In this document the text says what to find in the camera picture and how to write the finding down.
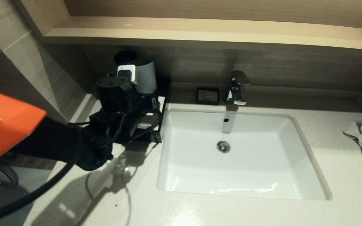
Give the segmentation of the black amenity box housing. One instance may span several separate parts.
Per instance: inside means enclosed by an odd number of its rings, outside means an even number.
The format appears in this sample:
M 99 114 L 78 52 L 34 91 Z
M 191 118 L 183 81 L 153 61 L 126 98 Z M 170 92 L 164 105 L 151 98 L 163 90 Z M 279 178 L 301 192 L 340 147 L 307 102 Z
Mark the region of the black amenity box housing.
M 165 135 L 168 102 L 171 96 L 171 79 L 158 78 L 156 81 L 157 90 L 152 94 L 142 96 L 141 101 L 137 105 L 137 109 L 142 112 L 142 117 L 147 113 L 156 113 L 157 120 L 147 129 L 135 129 L 132 141 L 144 141 L 150 143 L 162 143 Z M 161 113 L 156 107 L 156 101 L 159 96 L 165 97 L 163 112 Z

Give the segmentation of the black cup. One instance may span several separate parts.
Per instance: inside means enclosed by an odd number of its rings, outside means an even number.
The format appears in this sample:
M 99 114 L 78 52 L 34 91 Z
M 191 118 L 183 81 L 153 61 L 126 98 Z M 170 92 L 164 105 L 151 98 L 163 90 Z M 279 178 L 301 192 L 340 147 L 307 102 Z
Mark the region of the black cup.
M 115 65 L 122 66 L 127 65 L 129 62 L 137 60 L 137 53 L 133 51 L 120 51 L 113 56 Z

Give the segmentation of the chrome faucet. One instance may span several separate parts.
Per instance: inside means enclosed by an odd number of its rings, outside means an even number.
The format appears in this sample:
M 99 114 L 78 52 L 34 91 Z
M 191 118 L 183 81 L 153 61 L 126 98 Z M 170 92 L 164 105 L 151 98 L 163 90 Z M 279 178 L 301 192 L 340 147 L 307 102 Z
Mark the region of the chrome faucet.
M 244 72 L 240 70 L 232 71 L 225 96 L 223 97 L 225 104 L 246 105 L 247 95 L 245 87 L 250 84 L 251 82 Z

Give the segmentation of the white ceramic sink basin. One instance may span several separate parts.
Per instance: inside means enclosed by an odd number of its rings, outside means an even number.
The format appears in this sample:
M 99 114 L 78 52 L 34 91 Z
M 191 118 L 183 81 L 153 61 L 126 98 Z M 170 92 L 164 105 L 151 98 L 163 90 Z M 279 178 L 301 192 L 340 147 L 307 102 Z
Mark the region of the white ceramic sink basin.
M 217 143 L 230 144 L 228 153 Z M 195 111 L 167 116 L 158 189 L 169 192 L 329 200 L 290 117 Z

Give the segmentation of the light wooden wall shelf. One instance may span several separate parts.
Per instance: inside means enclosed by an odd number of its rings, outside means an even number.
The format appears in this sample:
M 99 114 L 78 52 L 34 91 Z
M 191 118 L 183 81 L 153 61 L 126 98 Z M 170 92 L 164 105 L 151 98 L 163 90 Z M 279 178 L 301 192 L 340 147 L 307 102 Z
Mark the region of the light wooden wall shelf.
M 44 38 L 48 43 L 274 43 L 362 50 L 361 28 L 274 21 L 70 17 Z

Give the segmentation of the black square soap dish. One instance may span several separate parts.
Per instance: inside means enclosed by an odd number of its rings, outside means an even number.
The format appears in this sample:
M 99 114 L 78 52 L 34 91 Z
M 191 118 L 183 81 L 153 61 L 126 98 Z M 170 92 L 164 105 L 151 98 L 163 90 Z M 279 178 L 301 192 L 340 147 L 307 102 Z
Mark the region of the black square soap dish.
M 219 89 L 198 87 L 196 94 L 196 103 L 199 105 L 219 105 Z

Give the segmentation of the grey cylindrical cup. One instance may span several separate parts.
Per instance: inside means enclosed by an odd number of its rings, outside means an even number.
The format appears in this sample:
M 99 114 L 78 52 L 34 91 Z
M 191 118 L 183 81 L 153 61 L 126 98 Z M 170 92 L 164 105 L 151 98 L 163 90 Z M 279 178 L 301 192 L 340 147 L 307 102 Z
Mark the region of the grey cylindrical cup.
M 157 90 L 155 64 L 151 59 L 143 58 L 128 63 L 134 65 L 137 72 L 138 85 L 135 87 L 139 93 L 152 94 Z

